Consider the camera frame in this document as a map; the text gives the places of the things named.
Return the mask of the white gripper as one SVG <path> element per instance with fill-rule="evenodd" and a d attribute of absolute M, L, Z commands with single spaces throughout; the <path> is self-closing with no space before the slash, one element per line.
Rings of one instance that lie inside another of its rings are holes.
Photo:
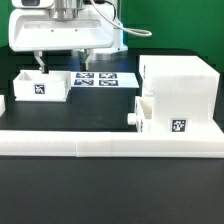
<path fill-rule="evenodd" d="M 88 71 L 92 49 L 119 48 L 122 34 L 94 9 L 81 10 L 76 19 L 57 21 L 49 11 L 16 9 L 9 19 L 9 46 L 12 50 L 35 51 L 39 70 L 48 74 L 41 51 L 85 49 L 81 70 Z"/>

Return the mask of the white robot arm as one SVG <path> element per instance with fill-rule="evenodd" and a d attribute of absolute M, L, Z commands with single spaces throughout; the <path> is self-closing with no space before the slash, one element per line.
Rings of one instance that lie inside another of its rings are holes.
<path fill-rule="evenodd" d="M 9 46 L 30 51 L 37 60 L 44 51 L 70 50 L 85 63 L 110 59 L 128 50 L 117 0 L 11 0 Z"/>

